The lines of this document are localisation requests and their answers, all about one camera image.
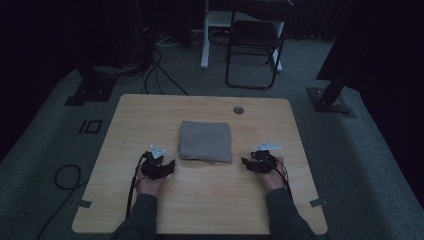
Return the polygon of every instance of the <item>black chair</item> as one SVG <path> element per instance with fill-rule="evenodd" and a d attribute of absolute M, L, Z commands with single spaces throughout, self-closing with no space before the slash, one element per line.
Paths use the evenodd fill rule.
<path fill-rule="evenodd" d="M 237 20 L 236 13 L 244 13 L 259 21 Z M 294 6 L 290 0 L 233 0 L 230 40 L 227 49 L 227 69 L 225 72 L 225 81 L 228 86 L 266 90 L 274 85 L 284 43 L 285 27 L 293 18 L 293 14 Z M 278 33 L 276 22 L 284 22 L 280 33 Z M 268 60 L 265 64 L 270 62 L 274 51 L 278 49 L 270 84 L 264 86 L 247 86 L 230 83 L 228 75 L 230 72 L 231 54 L 252 54 L 246 52 L 233 52 L 234 46 L 250 49 L 265 49 L 268 54 L 253 54 L 267 56 Z"/>

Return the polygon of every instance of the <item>gray towel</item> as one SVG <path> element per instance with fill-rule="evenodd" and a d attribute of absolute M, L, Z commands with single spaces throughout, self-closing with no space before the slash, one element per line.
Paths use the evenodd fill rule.
<path fill-rule="evenodd" d="M 178 150 L 181 159 L 231 163 L 230 127 L 227 123 L 183 121 Z"/>

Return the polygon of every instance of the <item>dark sleeve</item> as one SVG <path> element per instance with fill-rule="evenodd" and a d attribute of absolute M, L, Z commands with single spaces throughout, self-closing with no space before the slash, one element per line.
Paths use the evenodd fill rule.
<path fill-rule="evenodd" d="M 112 239 L 154 240 L 156 237 L 157 198 L 139 194 L 131 214 L 113 233 Z"/>
<path fill-rule="evenodd" d="M 266 203 L 273 240 L 312 240 L 316 236 L 299 215 L 287 190 L 278 188 L 268 193 Z"/>

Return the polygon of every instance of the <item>metal stand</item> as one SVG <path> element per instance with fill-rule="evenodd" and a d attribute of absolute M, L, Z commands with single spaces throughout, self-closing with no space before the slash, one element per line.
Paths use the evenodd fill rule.
<path fill-rule="evenodd" d="M 74 96 L 68 97 L 65 106 L 83 106 L 85 102 L 107 102 L 115 87 L 116 78 L 102 75 L 99 72 L 81 72 L 83 76 Z"/>
<path fill-rule="evenodd" d="M 306 88 L 316 112 L 341 113 L 346 118 L 356 118 L 353 109 L 346 106 L 340 95 L 343 85 L 331 82 L 327 88 Z"/>

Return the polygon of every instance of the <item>hand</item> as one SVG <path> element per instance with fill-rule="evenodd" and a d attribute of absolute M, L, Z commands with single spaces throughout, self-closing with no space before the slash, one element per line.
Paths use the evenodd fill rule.
<path fill-rule="evenodd" d="M 137 180 L 135 181 L 136 183 L 138 182 L 138 184 L 135 186 L 137 194 L 144 193 L 152 195 L 154 197 L 158 197 L 160 189 L 162 188 L 162 185 L 165 182 L 166 176 L 160 179 L 151 180 L 147 176 L 143 175 L 140 169 L 138 170 Z"/>
<path fill-rule="evenodd" d="M 282 164 L 284 163 L 284 159 L 282 157 L 276 157 L 276 159 L 278 160 L 277 161 L 278 171 L 280 171 L 280 173 L 282 173 L 283 176 L 286 177 L 286 172 L 284 171 L 283 164 Z M 275 170 L 271 170 L 271 172 L 269 173 L 259 174 L 259 176 L 261 176 L 265 184 L 265 187 L 269 192 L 277 188 L 285 187 L 283 179 L 281 178 L 280 174 L 278 174 L 278 172 Z"/>

